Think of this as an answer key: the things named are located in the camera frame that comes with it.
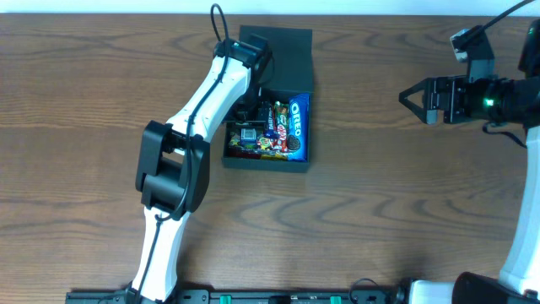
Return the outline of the black Haribo candy bag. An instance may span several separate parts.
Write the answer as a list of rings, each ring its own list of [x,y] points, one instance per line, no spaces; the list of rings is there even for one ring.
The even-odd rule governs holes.
[[[256,142],[242,142],[240,140],[240,130],[232,132],[230,135],[228,148],[241,147],[244,149],[258,149],[262,153],[263,151],[271,150],[274,146],[275,139],[266,138],[262,132],[256,131]]]

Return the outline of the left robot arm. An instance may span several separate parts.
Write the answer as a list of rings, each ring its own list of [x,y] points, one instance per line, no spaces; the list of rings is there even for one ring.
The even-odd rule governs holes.
[[[250,111],[272,58],[266,39],[226,38],[214,48],[208,75],[167,122],[143,130],[136,189],[142,194],[145,235],[128,303],[165,303],[174,294],[187,221],[209,184],[210,145],[231,111]]]

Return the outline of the yellow Hacks candy bag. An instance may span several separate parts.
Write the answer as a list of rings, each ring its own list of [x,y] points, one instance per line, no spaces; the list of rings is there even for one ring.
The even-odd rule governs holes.
[[[287,161],[288,156],[286,154],[280,154],[280,153],[273,154],[273,155],[264,154],[264,155],[261,155],[261,159],[262,160],[272,160],[272,161]]]

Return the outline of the black gift box with lid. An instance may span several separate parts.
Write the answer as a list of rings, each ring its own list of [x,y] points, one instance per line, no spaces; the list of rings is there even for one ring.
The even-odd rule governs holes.
[[[273,106],[279,101],[289,107],[289,100],[292,97],[304,93],[310,95],[307,161],[234,158],[228,156],[228,147],[225,146],[223,165],[228,168],[245,170],[306,172],[310,166],[311,97],[315,92],[311,54],[312,31],[254,25],[240,27],[240,40],[242,42],[249,43],[251,38],[256,35],[267,41],[272,52],[271,62],[266,66],[260,82],[260,87],[268,94],[270,105]]]

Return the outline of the small blue silver box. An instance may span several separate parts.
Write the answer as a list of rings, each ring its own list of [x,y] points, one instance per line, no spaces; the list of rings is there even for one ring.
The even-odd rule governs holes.
[[[256,142],[257,131],[255,128],[242,128],[240,130],[240,140],[242,142]]]

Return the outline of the purple Dairy Milk bar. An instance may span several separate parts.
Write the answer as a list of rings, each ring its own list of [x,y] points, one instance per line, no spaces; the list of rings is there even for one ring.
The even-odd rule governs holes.
[[[264,136],[270,139],[277,139],[278,132],[276,129],[276,121],[275,121],[273,107],[270,104],[266,104],[265,110],[266,110],[266,116],[265,116],[266,121],[265,121],[265,128],[264,128]]]

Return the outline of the red green KitKat bar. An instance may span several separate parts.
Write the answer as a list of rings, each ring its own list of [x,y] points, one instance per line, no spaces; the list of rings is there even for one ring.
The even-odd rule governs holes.
[[[278,135],[273,149],[282,153],[289,151],[287,137],[289,131],[289,108],[286,104],[277,101],[274,106],[276,118],[276,133]]]

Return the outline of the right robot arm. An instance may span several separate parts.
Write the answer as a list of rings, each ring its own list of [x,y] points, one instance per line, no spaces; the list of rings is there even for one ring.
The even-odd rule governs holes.
[[[510,249],[496,277],[465,271],[452,282],[411,280],[398,303],[537,303],[539,301],[539,23],[526,30],[518,68],[523,79],[494,72],[485,25],[450,38],[463,75],[426,78],[399,102],[424,124],[480,121],[483,132],[511,138],[526,151],[525,181]]]

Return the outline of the red Hacks candy bag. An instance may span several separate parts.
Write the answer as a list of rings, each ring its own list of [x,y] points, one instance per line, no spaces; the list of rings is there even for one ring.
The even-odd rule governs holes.
[[[234,158],[260,160],[261,152],[258,149],[244,149],[241,147],[228,148],[228,156]]]

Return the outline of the blue Oreo cookie pack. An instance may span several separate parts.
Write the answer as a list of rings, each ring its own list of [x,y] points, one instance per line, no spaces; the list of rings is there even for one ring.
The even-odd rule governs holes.
[[[289,161],[307,161],[310,103],[311,98],[307,93],[296,95],[289,100]]]

